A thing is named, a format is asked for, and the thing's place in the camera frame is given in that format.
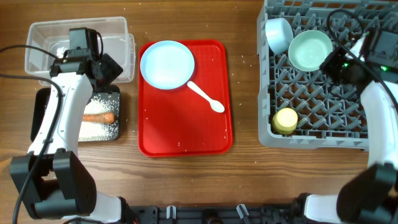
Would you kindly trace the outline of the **white rice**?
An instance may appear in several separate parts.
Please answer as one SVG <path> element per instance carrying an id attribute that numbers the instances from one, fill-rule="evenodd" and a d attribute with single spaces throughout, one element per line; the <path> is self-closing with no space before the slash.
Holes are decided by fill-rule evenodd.
<path id="1" fill-rule="evenodd" d="M 84 115 L 113 113 L 116 116 L 115 122 L 111 124 L 94 123 L 83 121 L 81 123 L 79 142 L 92 141 L 113 141 L 119 138 L 119 110 L 120 94 L 97 93 L 86 105 Z"/>

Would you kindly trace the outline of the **green bowl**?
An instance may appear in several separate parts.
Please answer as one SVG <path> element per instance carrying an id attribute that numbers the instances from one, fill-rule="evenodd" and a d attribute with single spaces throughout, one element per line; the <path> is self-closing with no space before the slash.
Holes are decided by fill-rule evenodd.
<path id="1" fill-rule="evenodd" d="M 289 46 L 288 57 L 296 69 L 313 72 L 320 68 L 332 51 L 332 41 L 326 34 L 318 30 L 307 30 L 293 39 Z"/>

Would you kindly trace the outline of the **white tissue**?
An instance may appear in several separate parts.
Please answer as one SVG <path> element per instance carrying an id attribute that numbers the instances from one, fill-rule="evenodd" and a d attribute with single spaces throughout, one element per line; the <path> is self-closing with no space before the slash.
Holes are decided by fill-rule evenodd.
<path id="1" fill-rule="evenodd" d="M 65 54 L 65 52 L 68 50 L 68 48 L 66 48 L 66 47 L 60 47 L 60 48 L 58 48 L 57 49 L 57 52 L 56 52 L 56 56 L 58 57 L 58 58 L 63 58 L 64 57 L 64 54 Z"/>

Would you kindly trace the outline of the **light blue plate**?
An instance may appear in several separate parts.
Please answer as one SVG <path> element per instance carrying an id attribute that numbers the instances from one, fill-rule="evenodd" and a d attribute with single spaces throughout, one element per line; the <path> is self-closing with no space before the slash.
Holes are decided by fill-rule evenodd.
<path id="1" fill-rule="evenodd" d="M 163 40 L 144 51 L 140 71 L 144 80 L 154 88 L 173 90 L 186 84 L 195 69 L 191 51 L 180 42 Z"/>

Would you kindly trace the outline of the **light blue bowl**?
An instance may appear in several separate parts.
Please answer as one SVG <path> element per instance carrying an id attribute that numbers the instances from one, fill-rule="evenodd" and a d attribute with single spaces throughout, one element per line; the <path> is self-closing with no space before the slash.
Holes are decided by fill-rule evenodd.
<path id="1" fill-rule="evenodd" d="M 265 33 L 269 47 L 276 55 L 288 50 L 294 39 L 292 28 L 284 18 L 269 19 L 265 25 Z"/>

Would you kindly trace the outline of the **yellow plastic cup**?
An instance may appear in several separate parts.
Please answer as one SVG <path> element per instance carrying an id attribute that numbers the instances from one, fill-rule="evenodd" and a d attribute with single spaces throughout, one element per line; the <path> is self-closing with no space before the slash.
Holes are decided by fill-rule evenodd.
<path id="1" fill-rule="evenodd" d="M 283 108 L 272 118 L 272 127 L 278 134 L 291 134 L 298 123 L 298 115 L 292 108 Z"/>

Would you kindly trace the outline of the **white plastic spoon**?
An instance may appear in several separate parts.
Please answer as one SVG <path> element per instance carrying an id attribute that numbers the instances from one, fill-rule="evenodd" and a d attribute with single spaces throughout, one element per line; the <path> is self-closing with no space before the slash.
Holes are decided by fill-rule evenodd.
<path id="1" fill-rule="evenodd" d="M 207 102 L 209 102 L 210 107 L 213 111 L 217 113 L 223 113 L 225 108 L 223 104 L 217 100 L 210 98 L 199 86 L 197 86 L 193 81 L 188 81 L 187 86 L 193 90 L 195 93 L 203 97 Z"/>

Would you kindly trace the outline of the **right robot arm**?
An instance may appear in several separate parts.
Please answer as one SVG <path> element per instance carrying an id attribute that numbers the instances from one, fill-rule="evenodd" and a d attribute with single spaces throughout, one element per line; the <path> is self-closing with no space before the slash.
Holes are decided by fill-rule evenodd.
<path id="1" fill-rule="evenodd" d="M 370 29 L 350 50 L 338 47 L 320 70 L 356 86 L 365 111 L 368 167 L 336 195 L 311 194 L 303 215 L 320 223 L 397 223 L 397 33 Z"/>

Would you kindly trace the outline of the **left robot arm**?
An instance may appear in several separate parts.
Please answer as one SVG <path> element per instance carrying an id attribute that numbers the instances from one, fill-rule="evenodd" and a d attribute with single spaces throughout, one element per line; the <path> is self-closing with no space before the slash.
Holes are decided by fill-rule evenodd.
<path id="1" fill-rule="evenodd" d="M 25 207 L 35 220 L 137 223 L 124 198 L 97 190 L 77 153 L 86 105 L 122 68 L 104 53 L 99 32 L 74 28 L 69 39 L 70 48 L 49 70 L 47 82 L 52 87 L 39 132 L 27 154 L 14 157 L 10 164 L 19 193 L 15 208 Z"/>

